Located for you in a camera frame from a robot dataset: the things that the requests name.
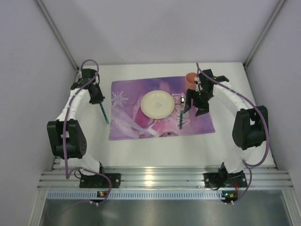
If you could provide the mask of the pink plastic cup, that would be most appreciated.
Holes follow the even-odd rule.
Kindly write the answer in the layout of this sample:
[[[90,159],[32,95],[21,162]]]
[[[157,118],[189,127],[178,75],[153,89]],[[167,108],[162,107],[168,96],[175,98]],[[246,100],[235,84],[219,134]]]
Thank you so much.
[[[188,73],[185,76],[185,90],[196,89],[195,79],[197,78],[197,73]]]

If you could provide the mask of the spoon with green handle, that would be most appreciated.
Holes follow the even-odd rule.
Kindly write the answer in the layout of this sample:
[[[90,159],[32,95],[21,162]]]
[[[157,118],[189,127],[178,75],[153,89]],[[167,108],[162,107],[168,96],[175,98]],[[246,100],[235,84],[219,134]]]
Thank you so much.
[[[180,98],[180,119],[179,119],[179,129],[182,129],[182,121],[183,121],[183,105],[185,104],[185,97],[181,95]]]

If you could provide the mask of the fork with green handle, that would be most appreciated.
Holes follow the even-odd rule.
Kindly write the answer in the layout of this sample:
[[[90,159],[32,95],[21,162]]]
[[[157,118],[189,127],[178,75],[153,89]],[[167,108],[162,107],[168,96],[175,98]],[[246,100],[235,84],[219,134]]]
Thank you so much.
[[[107,115],[105,113],[105,110],[104,110],[104,107],[103,107],[102,103],[100,103],[100,108],[102,110],[102,113],[103,113],[103,116],[104,116],[106,124],[109,124],[109,120],[108,120],[108,117],[107,117]]]

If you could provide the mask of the cream round plate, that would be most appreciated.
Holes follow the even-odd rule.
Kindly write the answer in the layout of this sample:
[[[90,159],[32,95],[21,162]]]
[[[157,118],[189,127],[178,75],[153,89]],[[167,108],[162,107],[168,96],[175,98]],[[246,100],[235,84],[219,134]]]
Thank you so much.
[[[141,111],[151,119],[163,119],[174,110],[173,97],[161,90],[154,90],[145,94],[140,102]]]

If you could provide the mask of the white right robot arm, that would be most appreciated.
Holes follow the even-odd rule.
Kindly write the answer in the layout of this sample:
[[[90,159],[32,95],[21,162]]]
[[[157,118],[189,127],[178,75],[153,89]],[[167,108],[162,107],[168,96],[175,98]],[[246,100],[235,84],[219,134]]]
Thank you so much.
[[[225,76],[214,76],[212,70],[199,70],[194,79],[195,88],[186,91],[184,112],[196,108],[195,116],[209,113],[209,101],[217,98],[234,116],[232,139],[235,144],[220,170],[226,175],[240,173],[244,166],[257,167],[264,162],[249,164],[250,154],[262,143],[268,144],[268,110],[255,106],[249,99],[231,87]]]

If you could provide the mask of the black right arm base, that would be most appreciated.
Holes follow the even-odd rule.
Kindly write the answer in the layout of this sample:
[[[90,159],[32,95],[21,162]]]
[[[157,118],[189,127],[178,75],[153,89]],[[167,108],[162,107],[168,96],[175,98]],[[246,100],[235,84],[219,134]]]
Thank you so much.
[[[218,169],[218,172],[203,174],[205,187],[213,190],[219,188],[245,188],[247,187],[246,176],[243,171],[228,173],[226,169]]]

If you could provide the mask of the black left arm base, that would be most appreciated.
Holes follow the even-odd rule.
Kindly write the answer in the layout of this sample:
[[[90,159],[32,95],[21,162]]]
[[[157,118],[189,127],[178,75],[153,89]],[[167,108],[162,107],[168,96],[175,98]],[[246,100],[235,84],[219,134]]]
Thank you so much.
[[[111,188],[119,188],[121,182],[120,173],[106,173],[105,176],[111,181]],[[81,175],[80,188],[109,188],[108,179],[99,175]]]

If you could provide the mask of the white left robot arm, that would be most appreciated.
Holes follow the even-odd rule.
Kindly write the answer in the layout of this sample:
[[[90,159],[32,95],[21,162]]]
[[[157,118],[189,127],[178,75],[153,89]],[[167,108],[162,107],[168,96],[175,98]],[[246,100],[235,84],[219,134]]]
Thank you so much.
[[[71,86],[70,96],[62,112],[54,121],[47,123],[47,132],[52,154],[64,159],[67,166],[70,159],[79,159],[75,168],[87,169],[90,174],[101,173],[101,163],[87,153],[88,142],[79,119],[91,105],[102,106],[105,97],[99,86],[97,70],[78,70],[79,79]]]

